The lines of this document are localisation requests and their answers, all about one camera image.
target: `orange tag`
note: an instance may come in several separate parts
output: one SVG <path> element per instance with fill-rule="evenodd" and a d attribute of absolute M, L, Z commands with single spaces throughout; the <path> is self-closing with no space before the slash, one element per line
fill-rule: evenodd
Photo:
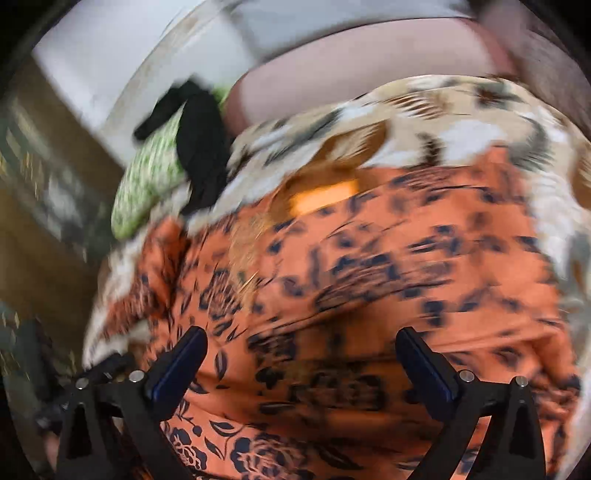
<path fill-rule="evenodd" d="M 358 192 L 357 180 L 348 180 L 335 185 L 296 193 L 290 198 L 291 214 L 298 216 L 315 212 L 333 203 L 346 200 Z"/>

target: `metal screw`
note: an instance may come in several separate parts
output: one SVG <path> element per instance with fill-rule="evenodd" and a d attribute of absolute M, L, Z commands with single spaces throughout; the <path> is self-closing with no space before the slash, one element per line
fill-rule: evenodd
<path fill-rule="evenodd" d="M 76 380 L 76 388 L 78 390 L 84 390 L 86 387 L 88 387 L 89 383 L 90 382 L 87 378 L 79 378 L 78 380 Z"/>
<path fill-rule="evenodd" d="M 515 377 L 515 383 L 519 385 L 521 388 L 526 387 L 528 384 L 527 378 L 523 375 L 519 375 Z"/>
<path fill-rule="evenodd" d="M 474 373 L 470 370 L 462 370 L 460 372 L 460 378 L 466 382 L 466 383 L 470 383 L 473 382 L 474 379 L 476 378 L 476 376 L 474 375 Z"/>
<path fill-rule="evenodd" d="M 133 383 L 141 382 L 145 377 L 145 373 L 141 370 L 134 370 L 129 374 L 129 381 Z"/>

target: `orange floral fabric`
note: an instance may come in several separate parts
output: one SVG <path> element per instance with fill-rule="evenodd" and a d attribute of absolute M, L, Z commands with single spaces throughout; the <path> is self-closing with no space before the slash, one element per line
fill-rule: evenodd
<path fill-rule="evenodd" d="M 207 357 L 164 433 L 196 475 L 406 478 L 441 429 L 395 357 L 396 333 L 413 326 L 457 369 L 530 379 L 556 471 L 580 387 L 505 149 L 467 167 L 372 172 L 378 187 L 279 224 L 265 221 L 270 195 L 193 238 L 173 219 L 153 229 L 105 335 L 148 318 L 148 368 L 191 325 L 206 330 Z"/>

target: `green patterned cloth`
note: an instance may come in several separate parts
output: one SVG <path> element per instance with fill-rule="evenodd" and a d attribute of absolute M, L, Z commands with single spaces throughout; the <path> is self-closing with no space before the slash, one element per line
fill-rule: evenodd
<path fill-rule="evenodd" d="M 176 141 L 183 107 L 146 140 L 119 184 L 111 214 L 111 229 L 118 240 L 133 235 L 150 209 L 187 178 Z"/>

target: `blue clamp pad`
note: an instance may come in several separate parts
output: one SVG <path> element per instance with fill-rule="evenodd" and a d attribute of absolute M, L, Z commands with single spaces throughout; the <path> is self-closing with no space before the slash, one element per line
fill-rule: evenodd
<path fill-rule="evenodd" d="M 448 421 L 459 396 L 456 371 L 443 355 L 434 353 L 412 327 L 396 335 L 396 357 L 432 419 Z"/>
<path fill-rule="evenodd" d="M 147 372 L 144 393 L 157 421 L 173 416 L 207 354 L 207 333 L 192 326 Z"/>

